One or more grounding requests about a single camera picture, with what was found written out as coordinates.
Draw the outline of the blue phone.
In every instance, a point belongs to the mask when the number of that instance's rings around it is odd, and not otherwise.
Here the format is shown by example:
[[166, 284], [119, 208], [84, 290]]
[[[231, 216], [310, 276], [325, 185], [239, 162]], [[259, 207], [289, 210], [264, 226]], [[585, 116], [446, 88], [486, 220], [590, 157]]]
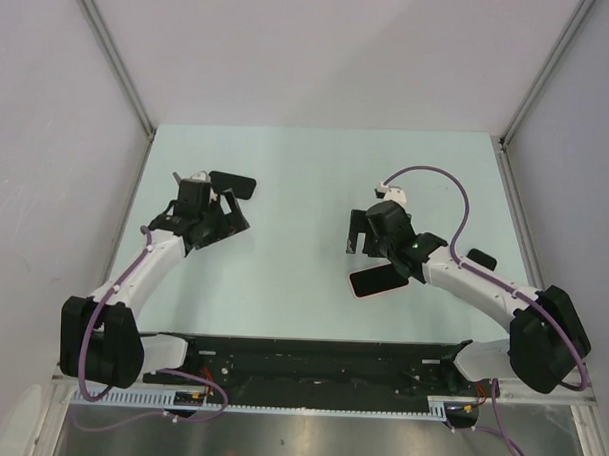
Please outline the blue phone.
[[254, 178], [234, 175], [233, 173], [211, 171], [209, 178], [217, 193], [223, 194], [230, 190], [238, 200], [250, 200], [257, 186], [257, 181]]

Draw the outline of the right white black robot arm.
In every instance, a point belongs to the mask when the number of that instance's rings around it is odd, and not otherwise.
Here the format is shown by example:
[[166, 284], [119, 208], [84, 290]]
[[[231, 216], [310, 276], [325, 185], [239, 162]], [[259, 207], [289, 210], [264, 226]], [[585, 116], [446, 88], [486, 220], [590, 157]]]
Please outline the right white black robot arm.
[[430, 232], [415, 233], [411, 217], [395, 201], [382, 201], [350, 213], [346, 251], [385, 258], [376, 270], [385, 289], [409, 280], [440, 288], [487, 315], [508, 334], [494, 342], [466, 341], [451, 354], [440, 374], [452, 394], [465, 394], [476, 381], [514, 376], [530, 389], [550, 394], [565, 386], [574, 369], [588, 385], [584, 359], [592, 345], [570, 296], [561, 288], [536, 289], [495, 276]]

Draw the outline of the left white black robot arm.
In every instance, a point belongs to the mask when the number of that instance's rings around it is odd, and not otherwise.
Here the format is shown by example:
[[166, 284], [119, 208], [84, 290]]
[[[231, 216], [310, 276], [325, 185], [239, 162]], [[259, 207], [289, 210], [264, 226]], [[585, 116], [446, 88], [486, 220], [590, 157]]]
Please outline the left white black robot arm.
[[127, 267], [90, 295], [70, 297], [61, 309], [59, 368], [81, 386], [125, 389], [139, 376], [163, 369], [181, 384], [199, 375], [200, 358], [187, 350], [185, 339], [166, 333], [145, 337], [136, 317], [192, 251], [250, 227], [239, 203], [252, 198], [257, 182], [217, 171], [176, 181], [177, 196], [142, 227], [143, 246]]

